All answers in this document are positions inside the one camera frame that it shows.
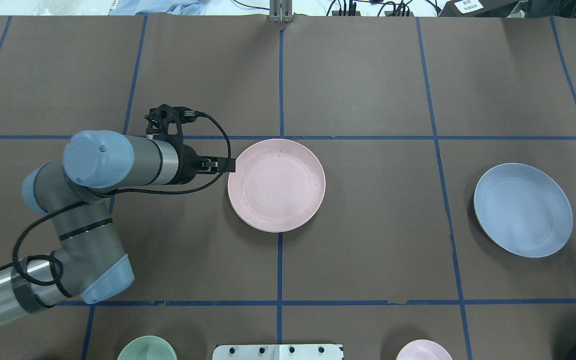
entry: green bowl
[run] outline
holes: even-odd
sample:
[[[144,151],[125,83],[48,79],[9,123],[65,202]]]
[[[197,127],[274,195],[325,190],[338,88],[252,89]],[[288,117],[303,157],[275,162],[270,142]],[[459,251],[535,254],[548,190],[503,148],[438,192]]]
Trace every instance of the green bowl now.
[[[148,335],[132,340],[117,360],[177,360],[177,354],[166,340]]]

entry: light blue cap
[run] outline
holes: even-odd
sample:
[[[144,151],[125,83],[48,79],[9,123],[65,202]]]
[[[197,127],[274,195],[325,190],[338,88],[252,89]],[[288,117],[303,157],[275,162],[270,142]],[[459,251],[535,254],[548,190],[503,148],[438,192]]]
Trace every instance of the light blue cap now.
[[[115,186],[135,162],[130,141],[110,130],[84,130],[71,137],[63,151],[63,168],[75,184],[94,189]]]
[[[25,177],[25,180],[23,180],[23,183],[21,184],[21,196],[23,201],[25,201],[26,205],[28,205],[30,209],[34,210],[34,212],[42,215],[46,215],[48,212],[42,209],[42,207],[39,206],[39,203],[37,203],[37,199],[35,198],[35,180],[37,178],[37,174],[39,174],[39,171],[42,170],[46,164],[39,166],[37,169],[31,172],[28,176]]]
[[[81,298],[86,304],[99,303],[128,289],[133,280],[135,280],[135,274],[133,274],[133,268],[126,253],[87,287],[81,293]]]

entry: white bracket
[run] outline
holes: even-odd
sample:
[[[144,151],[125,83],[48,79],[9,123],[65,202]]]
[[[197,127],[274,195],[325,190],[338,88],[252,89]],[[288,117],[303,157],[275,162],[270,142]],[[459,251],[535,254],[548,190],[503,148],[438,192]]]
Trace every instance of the white bracket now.
[[[339,344],[221,345],[212,360],[344,360]]]
[[[268,19],[271,23],[292,23],[293,0],[270,0]]]

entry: plate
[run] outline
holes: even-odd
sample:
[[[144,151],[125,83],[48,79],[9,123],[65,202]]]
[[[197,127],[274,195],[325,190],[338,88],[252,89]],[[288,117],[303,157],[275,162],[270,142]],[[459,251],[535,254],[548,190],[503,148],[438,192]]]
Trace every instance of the plate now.
[[[262,231],[299,228],[317,212],[326,191],[322,164],[306,146],[268,139],[237,157],[228,175],[228,197],[237,215]]]
[[[474,207],[484,232],[510,253],[553,255],[572,234],[572,208],[562,188],[543,171],[510,162],[486,171]]]
[[[440,344],[430,340],[414,340],[397,354],[397,360],[453,360]]]
[[[117,360],[177,360],[177,354],[161,337],[137,337],[123,348]]]

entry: brown table surface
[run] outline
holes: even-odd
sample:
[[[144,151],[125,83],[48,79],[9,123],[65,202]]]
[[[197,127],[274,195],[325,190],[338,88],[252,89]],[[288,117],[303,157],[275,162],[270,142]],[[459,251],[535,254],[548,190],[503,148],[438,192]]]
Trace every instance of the brown table surface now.
[[[394,360],[419,338],[456,360],[558,360],[576,342],[576,20],[0,17],[0,265],[38,218],[27,174],[81,130],[143,135],[163,103],[217,118],[236,155],[262,139],[307,146],[326,172],[318,213],[272,234],[240,221],[225,180],[118,195],[133,285],[3,326],[0,359],[114,359],[142,335],[183,360],[276,343]],[[185,132],[198,153],[225,153],[208,121]],[[512,255],[478,225],[474,187],[505,162],[567,194],[558,253]],[[22,252],[57,246],[42,225]]]

